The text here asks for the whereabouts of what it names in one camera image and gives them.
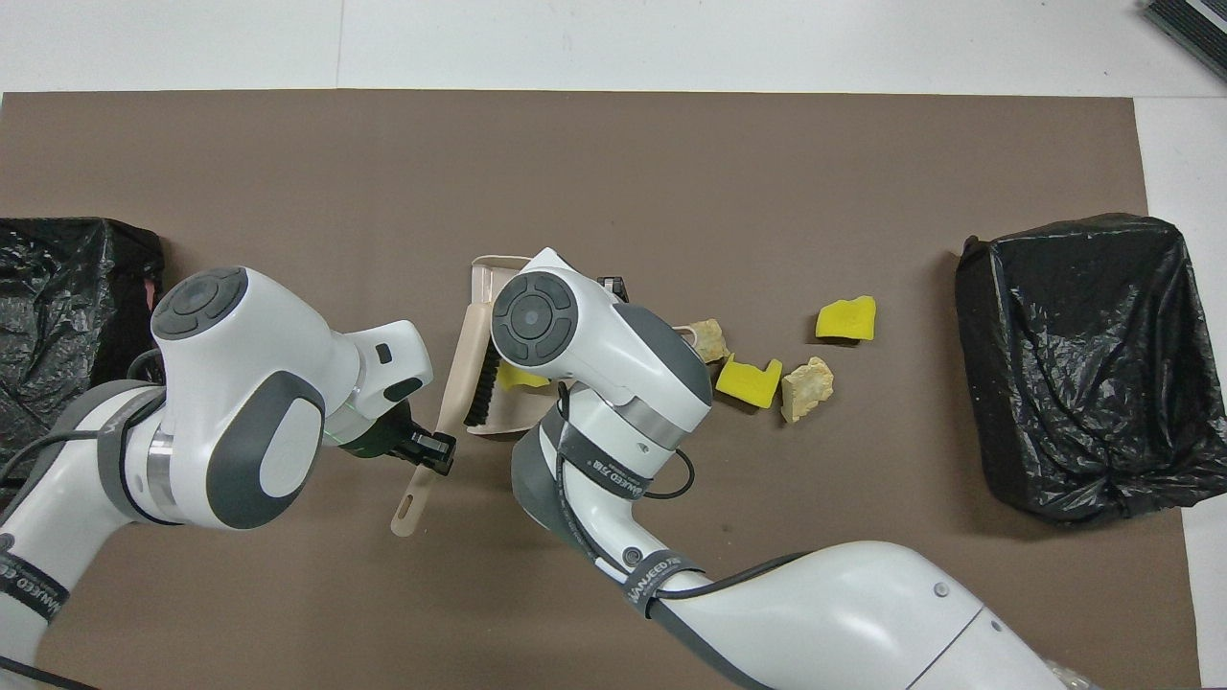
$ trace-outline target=silver band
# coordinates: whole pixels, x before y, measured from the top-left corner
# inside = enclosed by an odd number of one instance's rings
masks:
[[[148,485],[150,496],[153,503],[162,511],[166,519],[174,522],[187,522],[179,505],[174,501],[174,492],[171,491],[171,454],[174,447],[174,437],[164,433],[160,427],[153,432],[153,441],[150,442],[148,453]]]
[[[688,431],[660,416],[639,398],[632,398],[625,405],[610,405],[636,431],[647,436],[653,443],[666,451],[676,451]]]

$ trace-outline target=brush handle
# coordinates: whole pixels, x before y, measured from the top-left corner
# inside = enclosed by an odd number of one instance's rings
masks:
[[[486,345],[490,343],[490,302],[469,304],[460,327],[460,339],[452,357],[452,370],[448,383],[443,388],[443,403],[439,406],[439,421],[434,430],[460,438],[464,432],[464,417],[469,413],[481,367],[486,360]],[[417,522],[426,510],[426,500],[434,486],[438,475],[425,467],[413,471],[413,478],[396,505],[391,517],[391,532],[398,537],[409,537],[417,529]]]

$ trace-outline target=small hole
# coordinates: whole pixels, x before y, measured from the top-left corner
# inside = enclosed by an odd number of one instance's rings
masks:
[[[405,519],[405,516],[409,514],[409,507],[412,505],[413,505],[413,496],[412,495],[405,496],[405,500],[400,502],[400,510],[396,511],[396,519]]]

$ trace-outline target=brown mat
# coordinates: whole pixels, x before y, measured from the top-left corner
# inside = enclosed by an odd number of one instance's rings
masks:
[[[10,93],[0,115],[0,215],[121,219],[167,238],[172,280],[248,264],[339,330],[407,317],[440,372],[469,260],[546,244],[666,320],[718,317],[741,361],[821,355],[829,403],[783,427],[721,399],[685,444],[694,489],[640,521],[718,577],[912,546],[1108,688],[1198,681],[1180,516],[1067,532],[988,495],[952,252],[1145,210],[1120,99]],[[861,293],[879,339],[815,344],[818,307]],[[520,512],[509,452],[469,441],[411,539],[388,530],[411,468],[335,451],[265,529],[124,529],[42,663],[134,689],[725,686]]]

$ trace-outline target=black strap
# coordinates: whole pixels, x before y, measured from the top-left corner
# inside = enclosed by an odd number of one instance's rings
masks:
[[[656,592],[666,580],[674,575],[690,570],[703,572],[703,568],[694,565],[694,561],[669,549],[661,549],[648,554],[639,565],[634,566],[631,575],[622,586],[622,594],[639,615],[648,618],[648,604],[656,598]]]
[[[158,519],[142,511],[133,498],[124,478],[124,463],[128,455],[128,432],[133,426],[153,414],[166,403],[166,389],[157,387],[145,393],[137,393],[123,404],[119,411],[98,430],[98,478],[102,489],[115,508],[133,522],[152,522],[156,524],[175,524]]]
[[[52,622],[69,600],[67,587],[10,551],[0,551],[0,592],[43,616],[47,622]]]
[[[573,424],[562,425],[558,452],[566,455],[567,462],[584,473],[584,476],[620,498],[638,501],[652,484],[650,479],[636,474],[615,460]]]
[[[588,533],[584,530],[584,527],[579,524],[579,518],[575,516],[575,512],[571,510],[571,502],[567,501],[567,478],[563,474],[566,464],[567,458],[563,457],[562,453],[557,453],[553,463],[553,486],[555,491],[558,492],[558,507],[562,511],[562,519],[567,524],[567,532],[571,532],[571,538],[574,539],[575,544],[579,544],[579,548],[584,550],[584,555],[588,556],[589,560],[596,561],[601,557],[601,555],[596,552],[596,545],[588,538]]]

